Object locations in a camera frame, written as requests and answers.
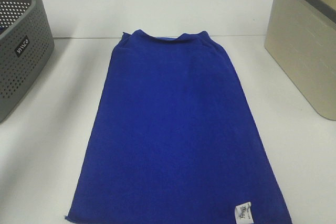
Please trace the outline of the blue microfibre towel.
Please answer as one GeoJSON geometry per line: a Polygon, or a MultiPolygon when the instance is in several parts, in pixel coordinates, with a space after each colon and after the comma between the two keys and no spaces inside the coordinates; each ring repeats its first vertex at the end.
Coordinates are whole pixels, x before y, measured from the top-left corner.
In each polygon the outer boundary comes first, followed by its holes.
{"type": "Polygon", "coordinates": [[[207,32],[114,47],[72,223],[291,223],[235,68],[207,32]]]}

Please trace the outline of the beige plastic storage bin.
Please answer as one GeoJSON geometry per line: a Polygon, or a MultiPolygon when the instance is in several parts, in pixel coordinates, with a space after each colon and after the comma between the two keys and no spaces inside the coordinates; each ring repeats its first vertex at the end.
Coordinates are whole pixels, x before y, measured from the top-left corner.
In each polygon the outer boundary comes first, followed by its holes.
{"type": "Polygon", "coordinates": [[[273,0],[265,48],[313,109],[335,120],[335,0],[273,0]]]}

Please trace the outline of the grey perforated plastic basket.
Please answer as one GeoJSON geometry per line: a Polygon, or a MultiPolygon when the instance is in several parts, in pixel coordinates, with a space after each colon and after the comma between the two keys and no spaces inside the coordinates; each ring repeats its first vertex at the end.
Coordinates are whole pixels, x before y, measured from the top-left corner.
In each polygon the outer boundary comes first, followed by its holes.
{"type": "Polygon", "coordinates": [[[39,76],[54,50],[43,0],[1,0],[1,120],[39,76]]]}

